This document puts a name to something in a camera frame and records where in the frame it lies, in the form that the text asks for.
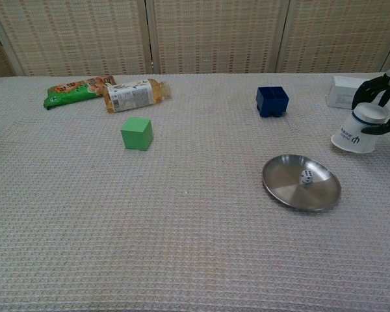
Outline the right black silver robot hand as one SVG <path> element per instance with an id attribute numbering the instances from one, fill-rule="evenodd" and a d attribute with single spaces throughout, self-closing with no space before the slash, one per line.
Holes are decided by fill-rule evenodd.
<path id="1" fill-rule="evenodd" d="M 390 70 L 387 70 L 382 76 L 365 81 L 354 94 L 352 109 L 355 109 L 360 103 L 372 103 L 379 93 L 383 92 L 379 101 L 380 107 L 390 100 Z M 382 125 L 366 127 L 361 130 L 367 135 L 384 135 L 390 133 L 390 119 Z"/>

